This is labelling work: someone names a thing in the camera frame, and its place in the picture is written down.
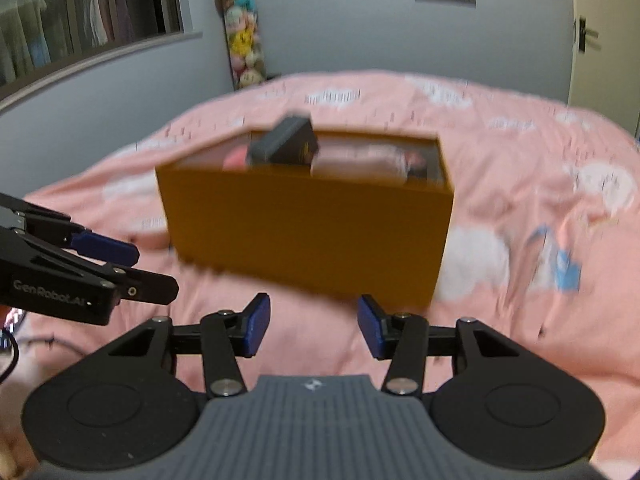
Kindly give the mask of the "orange cardboard box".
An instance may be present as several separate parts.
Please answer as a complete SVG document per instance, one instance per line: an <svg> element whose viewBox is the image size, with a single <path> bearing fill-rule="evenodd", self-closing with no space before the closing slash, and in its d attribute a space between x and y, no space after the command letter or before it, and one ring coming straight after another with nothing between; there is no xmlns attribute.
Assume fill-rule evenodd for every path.
<svg viewBox="0 0 640 480"><path fill-rule="evenodd" d="M171 245L202 268L341 299L373 296L393 312L431 303L454 187L434 136L319 130L322 148L397 148L405 181L316 176L305 166L235 166L257 139L243 130L156 168Z"/></svg>

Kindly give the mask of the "pink flat pouch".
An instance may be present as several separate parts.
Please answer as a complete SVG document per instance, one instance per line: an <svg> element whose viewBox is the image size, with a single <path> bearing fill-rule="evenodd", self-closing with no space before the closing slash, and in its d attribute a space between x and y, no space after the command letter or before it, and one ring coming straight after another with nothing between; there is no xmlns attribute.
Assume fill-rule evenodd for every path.
<svg viewBox="0 0 640 480"><path fill-rule="evenodd" d="M330 145L314 155L310 174L318 178L404 184L426 178L428 163L419 151L392 144Z"/></svg>

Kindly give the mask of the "dark grey small box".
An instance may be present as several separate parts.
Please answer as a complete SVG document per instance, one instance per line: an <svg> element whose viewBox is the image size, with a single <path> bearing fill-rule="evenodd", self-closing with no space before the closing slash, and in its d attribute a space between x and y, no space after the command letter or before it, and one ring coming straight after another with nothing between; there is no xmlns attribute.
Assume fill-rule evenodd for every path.
<svg viewBox="0 0 640 480"><path fill-rule="evenodd" d="M310 118L291 115L250 142L246 161L250 166L309 166L318 151L319 143Z"/></svg>

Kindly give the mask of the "hanging plush toy stack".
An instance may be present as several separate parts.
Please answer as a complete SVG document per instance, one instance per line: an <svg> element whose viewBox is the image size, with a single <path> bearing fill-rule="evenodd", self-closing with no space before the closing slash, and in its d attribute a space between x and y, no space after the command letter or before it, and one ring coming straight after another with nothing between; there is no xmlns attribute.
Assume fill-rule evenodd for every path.
<svg viewBox="0 0 640 480"><path fill-rule="evenodd" d="M266 80L265 57L255 0L215 0L226 35L233 87L241 90Z"/></svg>

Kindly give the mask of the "window with frame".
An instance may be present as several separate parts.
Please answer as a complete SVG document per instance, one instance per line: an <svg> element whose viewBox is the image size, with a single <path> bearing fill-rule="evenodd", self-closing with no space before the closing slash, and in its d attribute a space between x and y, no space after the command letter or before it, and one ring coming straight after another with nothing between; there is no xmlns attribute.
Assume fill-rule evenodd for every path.
<svg viewBox="0 0 640 480"><path fill-rule="evenodd" d="M1 0L1 107L189 29L180 0Z"/></svg>

